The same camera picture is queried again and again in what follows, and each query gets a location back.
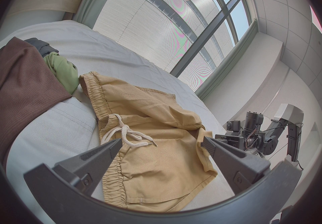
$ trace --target bed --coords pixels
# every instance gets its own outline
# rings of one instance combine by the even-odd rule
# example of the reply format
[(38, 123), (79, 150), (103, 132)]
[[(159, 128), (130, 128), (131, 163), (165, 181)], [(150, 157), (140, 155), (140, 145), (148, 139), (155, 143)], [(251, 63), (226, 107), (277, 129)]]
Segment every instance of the bed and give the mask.
[[(207, 130), (211, 130), (213, 134), (225, 133), (213, 114), (188, 85), (85, 25), (66, 20), (29, 26), (15, 31), (2, 40), (0, 48), (14, 36), (22, 40), (37, 37), (48, 42), (59, 50), (60, 55), (77, 66), (79, 75), (96, 71), (102, 75), (125, 80), (132, 85), (174, 93), (178, 104), (184, 109), (196, 112)], [(68, 121), (73, 126), (72, 132), (64, 129)], [(50, 123), (50, 127), (46, 130), (42, 128), (45, 123)], [(53, 223), (30, 193), (23, 179), (23, 173), (43, 162), (53, 167), (55, 162), (98, 145), (96, 116), (89, 99), (79, 86), (72, 98), (58, 103), (19, 134), (8, 155), (6, 174), (29, 209), (42, 222)], [(218, 176), (183, 210), (215, 204), (234, 196), (216, 165), (215, 168)], [(104, 200), (101, 184), (97, 186), (92, 197)]]

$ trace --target white drawstring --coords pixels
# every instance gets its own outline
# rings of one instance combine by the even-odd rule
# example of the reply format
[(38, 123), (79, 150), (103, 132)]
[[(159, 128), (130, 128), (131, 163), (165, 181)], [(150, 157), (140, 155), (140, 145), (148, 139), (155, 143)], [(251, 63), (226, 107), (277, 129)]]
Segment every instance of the white drawstring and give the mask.
[[(138, 131), (133, 131), (132, 129), (130, 129), (130, 127), (128, 125), (125, 125), (123, 122), (122, 122), (122, 118), (119, 114), (110, 114), (110, 116), (116, 116), (118, 119), (119, 119), (119, 125), (112, 128), (110, 131), (108, 131), (102, 138), (102, 142), (101, 144), (104, 144), (106, 142), (108, 142), (112, 135), (114, 135), (116, 132), (119, 132), (121, 131), (121, 134), (122, 134), (122, 140), (129, 146), (131, 147), (140, 147), (140, 146), (147, 146), (147, 145), (151, 145), (151, 144), (154, 144), (155, 146), (157, 146), (157, 144), (153, 141), (153, 139), (148, 136), (148, 135), (145, 135), (141, 132), (138, 132)], [(142, 141), (142, 138), (145, 138), (149, 141), (151, 141), (151, 143), (148, 143), (148, 142), (140, 142), (140, 143), (137, 143), (137, 144), (134, 144), (134, 143), (131, 143), (130, 141), (127, 140), (126, 138), (126, 135), (129, 135), (130, 137), (134, 138), (135, 140), (137, 141)]]

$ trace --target ceiling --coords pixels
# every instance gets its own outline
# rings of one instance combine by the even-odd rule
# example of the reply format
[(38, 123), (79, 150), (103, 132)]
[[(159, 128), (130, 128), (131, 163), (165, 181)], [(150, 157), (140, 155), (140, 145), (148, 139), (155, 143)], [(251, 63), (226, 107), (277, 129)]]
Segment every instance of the ceiling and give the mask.
[(308, 0), (254, 0), (260, 32), (283, 42), (281, 61), (308, 85), (322, 108), (322, 34)]

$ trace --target white bed sheet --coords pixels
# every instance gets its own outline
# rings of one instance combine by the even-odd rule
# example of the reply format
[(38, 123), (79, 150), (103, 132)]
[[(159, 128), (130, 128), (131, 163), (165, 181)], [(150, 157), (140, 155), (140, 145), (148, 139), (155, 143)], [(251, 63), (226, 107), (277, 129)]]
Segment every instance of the white bed sheet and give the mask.
[[(207, 130), (212, 131), (213, 134), (225, 133), (225, 130), (213, 114), (188, 85), (138, 54), (85, 25), (66, 20), (29, 26), (15, 31), (2, 40), (0, 48), (6, 45), (14, 36), (22, 40), (36, 37), (48, 42), (52, 47), (59, 50), (60, 55), (66, 57), (77, 66), (79, 75), (96, 71), (102, 75), (125, 80), (132, 85), (173, 93), (176, 95), (177, 103), (181, 107), (194, 111), (200, 116)], [(87, 105), (90, 103), (80, 86), (73, 96)], [(98, 140), (98, 135), (93, 134), (92, 137), (88, 137), (88, 141), (93, 140), (93, 137)], [(218, 171), (218, 176), (183, 210), (211, 205), (234, 196), (219, 168), (215, 163), (214, 165)], [(102, 191), (100, 192), (100, 195), (95, 196), (98, 199), (102, 198)]]

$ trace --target green cloth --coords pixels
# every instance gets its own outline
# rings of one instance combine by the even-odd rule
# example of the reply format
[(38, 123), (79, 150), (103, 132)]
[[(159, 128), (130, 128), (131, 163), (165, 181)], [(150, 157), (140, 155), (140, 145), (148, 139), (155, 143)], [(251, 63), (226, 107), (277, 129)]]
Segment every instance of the green cloth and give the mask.
[(77, 67), (54, 51), (43, 59), (58, 81), (72, 94), (79, 85)]

